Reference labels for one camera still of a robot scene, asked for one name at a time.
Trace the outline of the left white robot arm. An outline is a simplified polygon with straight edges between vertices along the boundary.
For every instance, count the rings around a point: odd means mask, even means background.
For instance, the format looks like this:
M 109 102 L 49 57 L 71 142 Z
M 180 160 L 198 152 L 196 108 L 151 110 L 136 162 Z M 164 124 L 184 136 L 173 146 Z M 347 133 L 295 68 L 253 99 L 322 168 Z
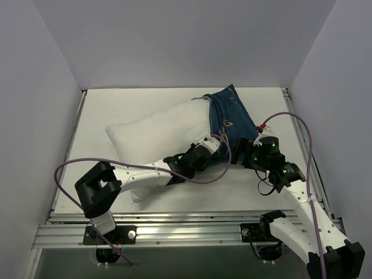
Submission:
M 206 169 L 220 145 L 215 138 L 203 138 L 192 144 L 185 153 L 138 167 L 114 167 L 109 162 L 98 162 L 75 183 L 84 216 L 97 229 L 96 237 L 104 244 L 110 244 L 117 238 L 116 223 L 110 208 L 119 194 L 191 180 L 196 172 Z

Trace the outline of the white pillow insert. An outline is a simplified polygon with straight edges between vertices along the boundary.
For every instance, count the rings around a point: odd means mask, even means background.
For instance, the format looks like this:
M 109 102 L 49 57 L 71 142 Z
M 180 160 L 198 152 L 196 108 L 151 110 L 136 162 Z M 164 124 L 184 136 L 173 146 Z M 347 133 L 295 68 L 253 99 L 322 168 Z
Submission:
M 210 133 L 210 102 L 192 99 L 105 131 L 120 161 L 149 164 L 183 153 Z

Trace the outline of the blue patterned pillowcase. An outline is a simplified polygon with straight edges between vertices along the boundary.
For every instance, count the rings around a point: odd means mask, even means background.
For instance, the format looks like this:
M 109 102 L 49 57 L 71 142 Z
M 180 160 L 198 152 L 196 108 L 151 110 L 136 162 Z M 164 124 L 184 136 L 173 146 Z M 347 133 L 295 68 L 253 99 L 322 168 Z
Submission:
M 257 138 L 256 125 L 232 84 L 202 98 L 209 101 L 210 132 L 223 137 L 231 149 L 235 148 L 240 138 Z

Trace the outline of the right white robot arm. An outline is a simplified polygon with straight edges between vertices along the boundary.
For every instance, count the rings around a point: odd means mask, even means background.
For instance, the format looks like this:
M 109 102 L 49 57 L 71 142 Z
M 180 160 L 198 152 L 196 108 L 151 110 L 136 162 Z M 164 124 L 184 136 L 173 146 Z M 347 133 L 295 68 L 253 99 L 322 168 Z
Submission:
M 263 137 L 257 144 L 241 138 L 231 162 L 236 164 L 240 157 L 245 168 L 267 174 L 274 191 L 288 202 L 305 228 L 296 228 L 282 211 L 274 210 L 261 215 L 259 235 L 289 247 L 304 262 L 310 278 L 358 278 L 365 257 L 363 247 L 350 242 L 308 196 L 304 174 L 280 152 L 278 138 Z

